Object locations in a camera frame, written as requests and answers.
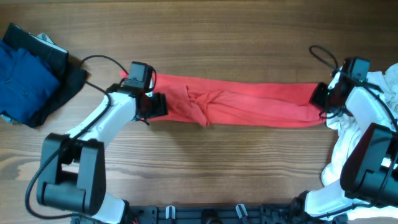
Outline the red printed t-shirt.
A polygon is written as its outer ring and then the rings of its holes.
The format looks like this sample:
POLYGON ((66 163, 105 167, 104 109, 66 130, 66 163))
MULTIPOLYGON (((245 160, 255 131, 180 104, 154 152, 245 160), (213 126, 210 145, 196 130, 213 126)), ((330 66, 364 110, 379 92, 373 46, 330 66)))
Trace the red printed t-shirt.
POLYGON ((323 122, 310 104, 314 83, 240 83, 158 74, 154 91, 165 94, 162 120, 275 128, 323 122))

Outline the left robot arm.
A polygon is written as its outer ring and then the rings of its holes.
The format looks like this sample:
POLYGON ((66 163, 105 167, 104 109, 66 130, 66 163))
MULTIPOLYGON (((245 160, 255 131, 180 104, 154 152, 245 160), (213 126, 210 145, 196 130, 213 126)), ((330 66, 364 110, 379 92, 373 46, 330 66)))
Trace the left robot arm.
POLYGON ((25 198, 36 186, 39 205, 64 210, 75 223, 137 223, 129 202, 106 191, 104 151, 127 123, 167 114, 165 95, 152 92, 155 84, 156 70, 133 62, 127 77, 105 90, 104 100, 79 126, 49 134, 25 198))

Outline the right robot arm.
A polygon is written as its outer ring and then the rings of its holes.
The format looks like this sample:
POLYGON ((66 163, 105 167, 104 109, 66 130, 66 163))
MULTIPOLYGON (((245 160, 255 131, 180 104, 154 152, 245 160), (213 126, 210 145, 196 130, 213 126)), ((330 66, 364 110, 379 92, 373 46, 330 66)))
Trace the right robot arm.
POLYGON ((319 83, 310 99, 323 113, 351 115, 362 133, 340 178, 295 199, 291 223, 320 223, 336 217, 397 217, 397 118, 380 98, 382 89, 366 81, 369 60, 347 58, 333 69, 333 88, 319 83))

